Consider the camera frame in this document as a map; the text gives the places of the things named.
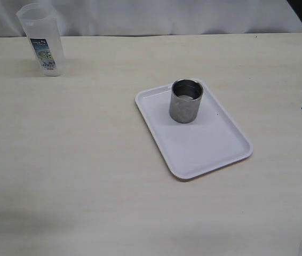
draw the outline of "white backdrop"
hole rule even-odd
[[[171,35],[302,32],[286,0],[40,0],[51,3],[61,35]],[[15,13],[37,0],[0,0],[0,36],[21,36]]]

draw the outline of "white table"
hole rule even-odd
[[[302,34],[62,38],[41,77],[26,38],[0,38],[0,255],[297,256],[302,239]],[[252,141],[190,182],[134,103],[205,81]]]

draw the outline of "clear plastic cup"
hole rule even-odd
[[[48,4],[28,4],[17,12],[17,16],[43,74],[61,75],[65,71],[66,60],[54,8]]]

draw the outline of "tray rim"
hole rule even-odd
[[[238,126],[238,124],[233,120],[233,118],[229,115],[229,113],[226,111],[226,109],[222,106],[222,104],[220,103],[220,101],[215,97],[215,95],[211,92],[211,90],[208,88],[208,86],[203,82],[201,81],[200,79],[196,79],[196,78],[186,78],[186,79],[192,79],[192,80],[195,80],[199,83],[202,84],[202,86],[204,87],[204,89],[209,93],[209,95],[211,95],[211,97],[214,99],[214,101],[216,102],[216,104],[221,108],[221,110],[225,113],[225,115],[227,116],[227,118],[230,120],[230,122],[235,126],[235,128],[240,132],[241,136],[243,137],[243,139],[247,142],[248,144],[248,147],[249,147],[249,150],[247,151],[247,153],[245,153],[244,155],[242,155],[241,157],[238,157],[238,158],[235,158],[233,159],[232,161],[230,162],[227,162],[226,164],[223,164],[217,168],[213,168],[212,170],[209,170],[209,169],[203,169],[204,172],[202,173],[199,173],[199,174],[194,174],[194,175],[183,175],[183,174],[179,174],[175,171],[175,168],[171,165],[171,162],[170,160],[168,159],[168,155],[164,153],[163,151],[163,145],[160,143],[160,141],[158,140],[156,134],[155,134],[155,130],[154,128],[152,127],[151,123],[150,123],[150,120],[149,118],[147,118],[145,115],[144,115],[144,111],[142,110],[142,107],[141,107],[141,102],[140,102],[140,97],[142,94],[145,94],[147,92],[150,92],[150,91],[156,91],[158,89],[161,89],[161,88],[169,88],[169,91],[171,90],[171,86],[172,84],[167,84],[167,85],[162,85],[162,86],[157,86],[157,87],[154,87],[154,88],[151,88],[151,89],[146,89],[146,90],[143,90],[139,93],[137,93],[136,97],[134,98],[135,102],[136,102],[136,105],[139,109],[139,112],[141,113],[148,129],[150,130],[150,133],[153,137],[153,139],[155,140],[157,146],[158,146],[158,149],[159,151],[161,152],[170,172],[177,178],[181,179],[181,180],[190,180],[190,179],[193,179],[193,178],[196,178],[196,177],[199,177],[199,176],[202,176],[204,174],[208,174],[212,171],[215,171],[215,170],[218,170],[220,168],[223,168],[223,167],[226,167],[226,166],[229,166],[231,164],[234,164],[234,163],[237,163],[241,160],[244,160],[244,159],[247,159],[248,157],[250,157],[252,154],[253,154],[253,145],[252,143],[250,142],[250,140],[248,139],[248,137],[244,134],[244,132],[240,129],[240,127]]]

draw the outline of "label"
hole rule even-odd
[[[50,52],[46,39],[30,39],[31,44],[36,52],[39,64],[46,70],[56,69],[54,57]]]

